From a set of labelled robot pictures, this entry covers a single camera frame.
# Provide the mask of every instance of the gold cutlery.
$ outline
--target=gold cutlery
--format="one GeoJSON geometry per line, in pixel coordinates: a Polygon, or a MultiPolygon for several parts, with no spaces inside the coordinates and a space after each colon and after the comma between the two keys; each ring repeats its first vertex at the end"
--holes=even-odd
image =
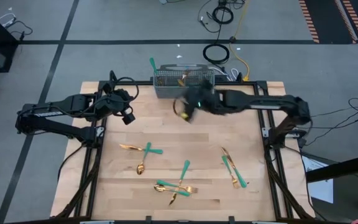
{"type": "Polygon", "coordinates": [[[146,159],[147,153],[149,152],[149,149],[150,149],[150,146],[151,146],[151,145],[152,145],[151,142],[148,142],[148,143],[147,143],[146,149],[145,149],[145,151],[144,151],[143,160],[142,160],[142,162],[141,162],[141,163],[137,166],[137,168],[136,168],[136,172],[137,172],[138,175],[143,174],[143,171],[144,171],[144,169],[145,169],[145,167],[144,167],[144,165],[143,165],[144,159],[146,159]]]}
{"type": "MultiPolygon", "coordinates": [[[[133,149],[133,150],[144,151],[144,149],[142,149],[141,147],[130,146],[130,145],[125,145],[125,144],[120,144],[119,146],[123,149],[133,149]]],[[[162,154],[163,151],[162,151],[162,149],[149,149],[149,152],[162,154]]]]}
{"type": "Polygon", "coordinates": [[[240,181],[241,187],[242,187],[242,188],[246,188],[246,187],[247,187],[247,183],[246,183],[245,180],[241,177],[240,172],[239,172],[239,171],[237,170],[237,168],[235,167],[234,162],[233,162],[233,160],[231,159],[231,156],[229,155],[229,152],[228,152],[225,148],[223,148],[223,147],[222,147],[222,152],[223,152],[223,154],[227,157],[227,160],[229,161],[231,167],[233,167],[234,172],[236,173],[237,178],[238,178],[239,181],[240,181]]]}
{"type": "Polygon", "coordinates": [[[184,192],[184,191],[177,191],[177,190],[173,190],[173,189],[168,189],[166,188],[164,185],[162,184],[156,184],[154,185],[154,189],[158,192],[164,192],[164,191],[170,191],[170,192],[174,192],[175,194],[181,194],[181,195],[184,195],[186,197],[189,197],[190,196],[190,193],[189,192],[184,192]]]}
{"type": "Polygon", "coordinates": [[[189,73],[190,73],[189,70],[186,70],[185,72],[183,72],[183,75],[181,76],[181,80],[178,80],[178,83],[180,86],[185,86],[185,83],[183,81],[189,75],[189,73]]]}
{"type": "Polygon", "coordinates": [[[157,184],[166,185],[166,186],[170,186],[170,187],[179,187],[180,189],[186,190],[189,193],[198,193],[198,188],[196,188],[196,187],[190,187],[190,186],[180,187],[179,185],[171,184],[171,183],[165,182],[163,180],[157,180],[157,184]]]}
{"type": "Polygon", "coordinates": [[[233,174],[231,173],[229,163],[227,163],[227,156],[222,156],[222,160],[223,160],[224,164],[226,165],[227,169],[229,170],[229,173],[230,173],[230,176],[231,176],[231,182],[233,183],[233,187],[235,189],[238,189],[240,187],[240,185],[239,185],[237,179],[234,178],[233,174]]]}
{"type": "MultiPolygon", "coordinates": [[[[189,161],[189,160],[186,160],[186,161],[185,161],[185,166],[183,167],[183,170],[182,170],[182,172],[181,172],[181,176],[180,176],[180,180],[179,180],[179,184],[178,184],[179,187],[177,187],[177,188],[175,189],[176,191],[179,191],[181,182],[182,182],[183,178],[185,177],[185,174],[186,174],[187,168],[189,168],[189,165],[190,165],[190,161],[189,161]]],[[[177,198],[177,193],[175,192],[175,193],[173,193],[173,195],[172,195],[172,198],[171,198],[171,201],[169,202],[169,205],[171,205],[171,204],[175,201],[176,198],[177,198]]]]}

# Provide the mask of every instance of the metal wire basket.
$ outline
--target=metal wire basket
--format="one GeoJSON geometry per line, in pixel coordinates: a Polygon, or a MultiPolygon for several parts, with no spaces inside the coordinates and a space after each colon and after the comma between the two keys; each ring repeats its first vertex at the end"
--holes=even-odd
{"type": "Polygon", "coordinates": [[[157,98],[172,99],[180,96],[189,86],[199,85],[207,79],[214,85],[214,73],[206,65],[161,65],[154,73],[153,84],[157,98]]]}

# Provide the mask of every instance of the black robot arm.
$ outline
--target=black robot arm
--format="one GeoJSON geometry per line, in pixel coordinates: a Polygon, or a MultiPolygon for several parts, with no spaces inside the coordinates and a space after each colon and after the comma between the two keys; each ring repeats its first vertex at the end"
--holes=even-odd
{"type": "Polygon", "coordinates": [[[183,93],[183,107],[177,113],[184,120],[191,122],[196,110],[212,114],[225,115],[244,110],[281,110],[287,117],[276,128],[269,130],[267,144],[283,146],[285,136],[296,126],[311,121],[307,102],[299,97],[285,96],[253,96],[238,90],[216,90],[212,84],[203,80],[200,86],[193,86],[183,93]]]}
{"type": "Polygon", "coordinates": [[[120,80],[111,73],[111,80],[103,86],[104,95],[77,94],[67,97],[62,101],[25,104],[21,111],[17,112],[16,128],[19,133],[33,135],[37,131],[62,134],[70,138],[77,138],[88,146],[96,142],[98,130],[92,127],[77,128],[71,125],[46,119],[52,116],[67,115],[72,118],[85,118],[87,121],[99,121],[111,114],[122,116],[125,124],[135,120],[132,114],[130,102],[139,94],[137,87],[136,96],[130,96],[123,89],[115,90],[120,80]]]}

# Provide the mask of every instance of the yellow cable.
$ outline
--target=yellow cable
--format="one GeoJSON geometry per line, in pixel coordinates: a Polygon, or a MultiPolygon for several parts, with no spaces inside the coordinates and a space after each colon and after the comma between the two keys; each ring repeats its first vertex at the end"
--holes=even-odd
{"type": "MultiPolygon", "coordinates": [[[[249,1],[250,0],[246,0],[246,4],[244,5],[244,9],[242,10],[242,14],[241,14],[241,17],[240,17],[240,21],[239,21],[239,24],[237,26],[237,30],[236,30],[236,33],[234,34],[234,37],[236,37],[237,33],[239,32],[240,30],[240,26],[241,26],[241,22],[242,22],[242,18],[245,16],[245,14],[247,13],[247,8],[248,8],[248,5],[249,5],[249,1]]],[[[246,67],[247,67],[247,75],[242,79],[244,81],[248,81],[249,80],[249,65],[247,64],[247,62],[243,59],[241,59],[236,53],[235,51],[233,51],[233,49],[231,48],[231,43],[229,43],[229,48],[230,48],[230,51],[234,54],[234,56],[240,61],[242,62],[246,67]]]]}

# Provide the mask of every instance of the wooden tabletop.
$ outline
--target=wooden tabletop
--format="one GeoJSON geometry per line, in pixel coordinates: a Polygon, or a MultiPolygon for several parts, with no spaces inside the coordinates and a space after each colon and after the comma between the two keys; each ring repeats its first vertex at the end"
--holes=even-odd
{"type": "MultiPolygon", "coordinates": [[[[94,93],[98,82],[84,82],[81,93],[94,93]]],[[[121,86],[135,94],[134,86],[121,86]]],[[[256,110],[216,116],[198,111],[191,124],[172,111],[172,100],[159,100],[153,86],[140,86],[139,97],[131,103],[136,120],[126,126],[121,118],[110,116],[104,137],[101,166],[94,200],[92,219],[95,220],[200,220],[223,221],[234,216],[237,221],[275,220],[264,149],[256,110]],[[143,152],[121,149],[119,144],[163,149],[163,154],[149,153],[145,172],[137,175],[136,167],[143,152]],[[245,189],[234,189],[231,177],[221,156],[221,146],[232,156],[239,172],[249,182],[245,189]],[[169,192],[156,192],[157,179],[178,183],[185,160],[190,166],[182,185],[199,188],[190,197],[178,195],[168,206],[169,192]]],[[[242,90],[253,95],[251,86],[217,86],[242,90]]],[[[282,82],[268,82],[270,95],[284,95],[282,82]]],[[[276,125],[285,113],[274,111],[276,125]]],[[[74,119],[73,125],[90,124],[85,119],[74,119]]],[[[69,140],[66,156],[80,143],[69,140]]],[[[298,149],[293,139],[286,145],[298,149]]],[[[85,149],[70,158],[62,169],[51,215],[63,210],[79,187],[85,149]]],[[[299,154],[282,149],[283,165],[288,189],[312,216],[308,204],[306,179],[299,154]]],[[[283,197],[277,187],[283,216],[283,197]]],[[[85,214],[88,192],[85,193],[81,214],[85,214]]]]}

